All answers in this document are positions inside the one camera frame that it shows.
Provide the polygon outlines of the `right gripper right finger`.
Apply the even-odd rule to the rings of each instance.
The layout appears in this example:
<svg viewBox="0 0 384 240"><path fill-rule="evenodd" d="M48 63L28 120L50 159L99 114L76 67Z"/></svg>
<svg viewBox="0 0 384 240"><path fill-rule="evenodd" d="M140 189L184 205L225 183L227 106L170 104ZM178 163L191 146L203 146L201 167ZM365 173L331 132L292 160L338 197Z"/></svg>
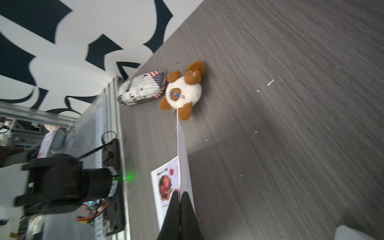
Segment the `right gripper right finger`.
<svg viewBox="0 0 384 240"><path fill-rule="evenodd" d="M181 240L203 240L194 208L188 192L181 197Z"/></svg>

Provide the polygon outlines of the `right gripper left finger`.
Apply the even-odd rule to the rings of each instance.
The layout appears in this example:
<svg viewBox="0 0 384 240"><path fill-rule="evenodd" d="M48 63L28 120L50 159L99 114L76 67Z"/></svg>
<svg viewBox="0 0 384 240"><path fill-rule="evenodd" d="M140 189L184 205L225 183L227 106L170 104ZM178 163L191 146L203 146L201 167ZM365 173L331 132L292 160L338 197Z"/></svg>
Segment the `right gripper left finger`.
<svg viewBox="0 0 384 240"><path fill-rule="evenodd" d="M180 240L180 219L181 208L179 202L179 192L174 191L157 240Z"/></svg>

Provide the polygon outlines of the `pink special menu sheet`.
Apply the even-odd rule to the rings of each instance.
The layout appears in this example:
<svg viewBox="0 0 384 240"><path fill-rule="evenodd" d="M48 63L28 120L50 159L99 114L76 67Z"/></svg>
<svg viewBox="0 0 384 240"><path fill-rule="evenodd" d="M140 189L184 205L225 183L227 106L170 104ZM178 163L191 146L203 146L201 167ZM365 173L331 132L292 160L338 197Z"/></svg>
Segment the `pink special menu sheet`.
<svg viewBox="0 0 384 240"><path fill-rule="evenodd" d="M151 172L159 229L162 228L174 191L187 192L194 206L191 173L184 130L177 111L177 156Z"/></svg>

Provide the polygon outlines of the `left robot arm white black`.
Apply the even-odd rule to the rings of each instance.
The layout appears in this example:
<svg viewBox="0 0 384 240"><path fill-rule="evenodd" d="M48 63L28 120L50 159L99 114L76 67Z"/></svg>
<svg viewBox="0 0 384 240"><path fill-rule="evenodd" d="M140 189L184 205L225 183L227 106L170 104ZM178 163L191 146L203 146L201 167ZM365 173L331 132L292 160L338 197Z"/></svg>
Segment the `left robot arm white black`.
<svg viewBox="0 0 384 240"><path fill-rule="evenodd" d="M102 220L101 237L126 227L121 159L105 154L100 168L86 169L66 154L28 161L23 154L1 162L1 239L18 239L22 217L72 213L94 202L77 223Z"/></svg>

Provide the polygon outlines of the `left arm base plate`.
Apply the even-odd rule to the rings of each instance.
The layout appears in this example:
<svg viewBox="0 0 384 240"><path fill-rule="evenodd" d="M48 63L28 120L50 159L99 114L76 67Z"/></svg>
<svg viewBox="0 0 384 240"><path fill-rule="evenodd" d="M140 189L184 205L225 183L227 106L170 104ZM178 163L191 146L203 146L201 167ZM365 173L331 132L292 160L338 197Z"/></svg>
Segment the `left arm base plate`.
<svg viewBox="0 0 384 240"><path fill-rule="evenodd" d="M121 151L117 139L110 141L108 146L102 150L102 157L103 167L110 170L113 176L108 196L109 204L103 213L103 230L105 236L109 237L126 228Z"/></svg>

